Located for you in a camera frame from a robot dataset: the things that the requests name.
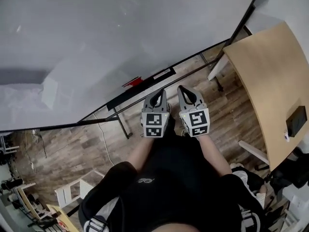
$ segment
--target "person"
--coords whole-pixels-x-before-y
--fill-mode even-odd
[[[174,126],[170,116],[163,138],[142,138],[87,194],[79,208],[84,231],[245,231],[245,210],[263,231],[262,206],[211,137],[178,136]]]

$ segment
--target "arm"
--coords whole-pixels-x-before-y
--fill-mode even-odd
[[[132,164],[137,172],[141,171],[143,168],[153,146],[154,140],[154,138],[143,137],[127,158],[127,161]]]
[[[209,135],[197,137],[201,145],[204,158],[214,167],[220,176],[231,174],[232,170],[223,155],[217,149]]]

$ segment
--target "table leg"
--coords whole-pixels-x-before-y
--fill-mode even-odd
[[[227,65],[228,63],[228,58],[226,56],[226,54],[224,54],[222,56],[222,58],[220,58],[220,60],[218,61],[218,63],[214,66],[214,68],[212,69],[212,71],[210,72],[210,74],[208,75],[208,80],[212,80],[213,78],[216,77],[217,74],[219,74],[219,72],[221,70],[223,70],[223,68]]]
[[[251,154],[255,155],[258,157],[260,160],[265,162],[267,165],[269,165],[269,161],[267,158],[267,154],[265,154],[263,151],[253,147],[252,145],[244,142],[244,141],[239,141],[238,142],[239,146],[250,152]]]

